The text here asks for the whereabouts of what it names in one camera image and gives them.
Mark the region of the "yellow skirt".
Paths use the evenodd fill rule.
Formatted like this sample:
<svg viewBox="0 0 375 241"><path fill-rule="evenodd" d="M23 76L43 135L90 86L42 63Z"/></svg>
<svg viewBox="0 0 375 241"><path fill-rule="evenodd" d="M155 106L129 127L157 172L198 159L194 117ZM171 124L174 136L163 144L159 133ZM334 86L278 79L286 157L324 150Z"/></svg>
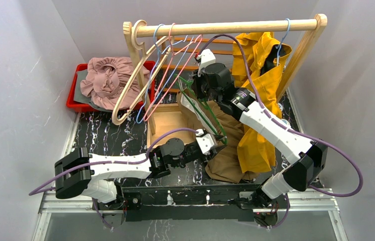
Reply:
<svg viewBox="0 0 375 241"><path fill-rule="evenodd" d="M278 49L280 41L273 32L242 33L236 39L238 42L232 46L231 72L235 86L251 90L249 74L266 108L281 117L277 90L292 48L282 44ZM275 147L250 127L245 127L237 154L243 172L268 172L276 164Z"/></svg>

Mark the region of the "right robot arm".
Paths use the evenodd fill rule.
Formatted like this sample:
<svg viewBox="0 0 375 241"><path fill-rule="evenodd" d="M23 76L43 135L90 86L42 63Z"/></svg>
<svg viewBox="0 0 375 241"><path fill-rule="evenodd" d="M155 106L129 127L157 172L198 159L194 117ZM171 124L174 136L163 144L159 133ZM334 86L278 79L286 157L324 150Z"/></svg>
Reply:
<svg viewBox="0 0 375 241"><path fill-rule="evenodd" d="M253 194L260 206L271 207L277 197L289 191L305 191L323 170L327 147L289 132L289 127L261 106L250 90L235 87L234 79L224 64L212 63L200 67L193 75L192 89L197 97L214 100L225 114L263 136L289 162L287 168L268 178Z"/></svg>

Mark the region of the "pink skirt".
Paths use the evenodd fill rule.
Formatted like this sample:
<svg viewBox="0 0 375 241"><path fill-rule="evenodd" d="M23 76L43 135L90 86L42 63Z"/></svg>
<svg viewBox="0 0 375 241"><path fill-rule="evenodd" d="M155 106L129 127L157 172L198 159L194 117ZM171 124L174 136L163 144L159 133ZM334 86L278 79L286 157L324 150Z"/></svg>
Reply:
<svg viewBox="0 0 375 241"><path fill-rule="evenodd" d="M129 57L91 58L87 75L80 81L80 91L94 105L113 111L133 71Z"/></svg>

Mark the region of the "grey pleated skirt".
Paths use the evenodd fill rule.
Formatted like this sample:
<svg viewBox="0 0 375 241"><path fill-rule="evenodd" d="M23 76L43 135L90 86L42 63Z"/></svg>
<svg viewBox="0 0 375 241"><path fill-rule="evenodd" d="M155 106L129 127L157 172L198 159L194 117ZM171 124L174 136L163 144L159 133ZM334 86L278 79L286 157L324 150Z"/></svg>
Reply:
<svg viewBox="0 0 375 241"><path fill-rule="evenodd" d="M86 104L88 107L91 107L94 110L107 111L106 109L101 108L98 105L94 104L91 97L87 97L82 94L81 89L80 89L80 84L81 84L81 81L86 78L87 74L88 74L87 69L76 72L77 76L75 77L75 89L74 89L73 100L77 103Z"/></svg>

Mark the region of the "brown skirt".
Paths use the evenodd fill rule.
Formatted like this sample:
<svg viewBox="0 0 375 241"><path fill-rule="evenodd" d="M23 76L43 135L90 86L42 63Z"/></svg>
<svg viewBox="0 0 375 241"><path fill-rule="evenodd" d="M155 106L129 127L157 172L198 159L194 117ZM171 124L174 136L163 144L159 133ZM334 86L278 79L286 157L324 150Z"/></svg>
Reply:
<svg viewBox="0 0 375 241"><path fill-rule="evenodd" d="M243 137L243 125L232 116L221 111L220 107L213 101L208 101L208 105L223 126L228 139L227 146L218 153L212 160L207 162L205 171L211 179L239 183L241 180L252 180L259 176L259 173L243 172L237 155L237 146ZM184 99L182 93L177 94L177 104L182 113L182 117L187 121L187 127L197 130L205 128L212 132L205 124L202 124L189 103Z"/></svg>

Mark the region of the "light blue hanger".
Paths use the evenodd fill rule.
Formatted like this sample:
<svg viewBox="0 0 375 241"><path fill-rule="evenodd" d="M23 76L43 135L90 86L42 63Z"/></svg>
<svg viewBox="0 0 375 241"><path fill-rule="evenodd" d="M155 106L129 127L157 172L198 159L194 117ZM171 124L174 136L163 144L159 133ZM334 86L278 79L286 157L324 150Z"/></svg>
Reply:
<svg viewBox="0 0 375 241"><path fill-rule="evenodd" d="M276 49L277 49L276 66L280 65L280 52L281 52L281 49L282 49L282 44L283 44L285 38L287 37L287 35L289 34L289 31L290 31L290 28L291 28L291 20L289 18L286 18L285 20L287 21L287 29L286 29L285 35L280 40L279 44L276 46Z"/></svg>

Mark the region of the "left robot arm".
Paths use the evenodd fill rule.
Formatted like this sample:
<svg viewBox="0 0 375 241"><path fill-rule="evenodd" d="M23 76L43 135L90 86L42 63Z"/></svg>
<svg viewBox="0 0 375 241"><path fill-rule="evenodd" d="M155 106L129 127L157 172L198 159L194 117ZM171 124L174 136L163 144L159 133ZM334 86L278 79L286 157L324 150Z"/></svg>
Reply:
<svg viewBox="0 0 375 241"><path fill-rule="evenodd" d="M118 209L124 203L124 195L114 179L161 178L170 175L171 168L184 168L193 161L209 161L224 147L217 143L215 135L205 134L189 144L171 138L148 154L135 156L102 156L79 148L55 163L56 198L83 195Z"/></svg>

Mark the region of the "green hanger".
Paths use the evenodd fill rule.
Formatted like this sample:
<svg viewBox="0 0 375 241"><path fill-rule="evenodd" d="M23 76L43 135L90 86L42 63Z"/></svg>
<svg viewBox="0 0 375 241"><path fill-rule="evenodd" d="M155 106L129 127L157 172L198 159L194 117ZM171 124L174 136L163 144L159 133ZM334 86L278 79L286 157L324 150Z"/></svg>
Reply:
<svg viewBox="0 0 375 241"><path fill-rule="evenodd" d="M190 93L195 97L193 90L191 89L192 84L193 80L186 80L182 77L178 78L179 89L200 122L205 124L205 127L211 130L215 135L222 135L223 139L221 141L223 144L227 145L228 139L226 132L208 103L203 100L194 99L189 95Z"/></svg>

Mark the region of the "beige wooden hanger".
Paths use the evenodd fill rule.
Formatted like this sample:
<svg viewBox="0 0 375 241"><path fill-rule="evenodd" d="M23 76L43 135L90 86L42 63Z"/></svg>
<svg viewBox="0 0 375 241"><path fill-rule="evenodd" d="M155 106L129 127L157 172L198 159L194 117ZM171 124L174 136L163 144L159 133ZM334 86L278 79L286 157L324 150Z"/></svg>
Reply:
<svg viewBox="0 0 375 241"><path fill-rule="evenodd" d="M146 106L151 106L151 102L147 97L144 97L144 94L148 90L148 85L145 84L144 78L140 73L144 63L147 59L156 51L158 48L164 44L165 42L169 41L170 43L174 42L173 37L164 36L157 40L149 50L146 49L145 44L143 42L139 43L137 41L138 32L141 27L146 27L147 22L144 20L138 20L135 24L131 22L124 22L123 23L123 33L126 39L127 47L129 49L130 57L132 60L132 64L134 70L129 77L125 87L123 88L122 93L117 100L113 111L111 120L112 123L115 125L121 125L128 117L128 115L133 111L134 107L138 103L139 100L143 100L146 103ZM128 96L128 91L131 88L132 84L135 81L139 82L139 86L141 88L140 93L135 97L132 104L126 109L126 113L124 113L121 117L118 117L118 112L121 109L122 101L126 99Z"/></svg>

